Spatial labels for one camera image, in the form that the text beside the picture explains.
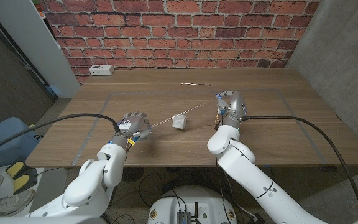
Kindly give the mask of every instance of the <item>wooden table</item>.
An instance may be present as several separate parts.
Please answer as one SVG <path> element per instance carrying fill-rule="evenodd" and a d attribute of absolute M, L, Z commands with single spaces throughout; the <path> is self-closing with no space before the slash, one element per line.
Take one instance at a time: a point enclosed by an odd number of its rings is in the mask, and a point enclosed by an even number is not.
<path fill-rule="evenodd" d="M 184 85 L 182 83 L 210 84 Z M 239 90 L 248 115 L 298 116 L 319 126 L 344 160 L 358 166 L 358 139 L 334 111 L 292 69 L 117 70 L 108 77 L 89 77 L 63 115 L 100 113 L 119 121 L 130 111 L 148 114 L 152 124 L 186 113 L 184 130 L 172 121 L 153 127 L 128 153 L 126 167 L 212 167 L 206 144 L 214 134 L 215 94 Z M 313 128 L 292 120 L 244 121 L 240 141 L 259 166 L 338 166 L 326 140 Z M 32 167 L 80 166 L 114 134 L 109 121 L 74 118 L 55 123 L 27 159 Z"/>

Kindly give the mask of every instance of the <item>power strip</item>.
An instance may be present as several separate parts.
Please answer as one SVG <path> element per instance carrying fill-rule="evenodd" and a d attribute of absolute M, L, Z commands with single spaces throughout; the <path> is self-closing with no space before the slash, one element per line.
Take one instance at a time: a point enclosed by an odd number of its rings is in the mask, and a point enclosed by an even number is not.
<path fill-rule="evenodd" d="M 111 75 L 114 67 L 112 65 L 92 65 L 89 71 L 92 75 Z"/>

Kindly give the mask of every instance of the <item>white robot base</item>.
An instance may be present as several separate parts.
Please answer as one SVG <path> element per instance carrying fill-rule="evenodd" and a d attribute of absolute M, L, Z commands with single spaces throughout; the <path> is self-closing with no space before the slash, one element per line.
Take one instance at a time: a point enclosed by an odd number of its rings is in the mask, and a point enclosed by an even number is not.
<path fill-rule="evenodd" d="M 227 218 L 230 219 L 232 224 L 237 224 L 233 206 L 226 199 L 223 200 L 227 212 L 226 216 L 222 197 L 215 191 L 197 185 L 181 186 L 173 190 L 175 192 L 170 190 L 153 203 L 147 219 L 148 224 L 191 224 L 196 223 L 195 218 L 202 224 L 228 224 Z M 192 222 L 177 217 L 179 204 L 182 211 L 180 214 L 182 215 L 185 214 L 185 205 L 181 199 L 175 197 L 175 193 L 185 201 L 187 212 L 192 216 Z M 196 203 L 198 205 L 197 217 L 194 217 Z"/>

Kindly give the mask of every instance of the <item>concrete wall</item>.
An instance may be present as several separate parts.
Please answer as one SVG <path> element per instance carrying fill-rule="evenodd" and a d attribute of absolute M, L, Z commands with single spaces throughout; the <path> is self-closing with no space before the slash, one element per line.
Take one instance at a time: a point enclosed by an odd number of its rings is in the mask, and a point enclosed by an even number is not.
<path fill-rule="evenodd" d="M 358 1 L 322 1 L 286 67 L 298 69 L 358 136 Z"/>

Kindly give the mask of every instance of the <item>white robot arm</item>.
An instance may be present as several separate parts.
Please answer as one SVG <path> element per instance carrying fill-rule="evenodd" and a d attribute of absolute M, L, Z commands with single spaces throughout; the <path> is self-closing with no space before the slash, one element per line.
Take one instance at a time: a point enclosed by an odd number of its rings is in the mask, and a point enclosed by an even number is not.
<path fill-rule="evenodd" d="M 122 179 L 124 162 L 129 148 L 151 133 L 151 125 L 143 113 L 128 113 L 119 123 L 121 132 L 97 153 L 98 160 L 88 159 L 80 169 L 79 176 L 65 192 L 28 214 L 28 217 L 55 217 L 86 215 L 99 217 L 110 202 L 112 192 Z"/>
<path fill-rule="evenodd" d="M 224 94 L 231 96 L 231 104 L 222 106 L 222 94 L 217 95 L 218 112 L 227 115 L 208 141 L 208 149 L 218 158 L 218 164 L 258 201 L 275 223 L 325 223 L 305 211 L 254 164 L 254 153 L 238 141 L 240 120 L 246 115 L 244 101 L 237 91 Z"/>

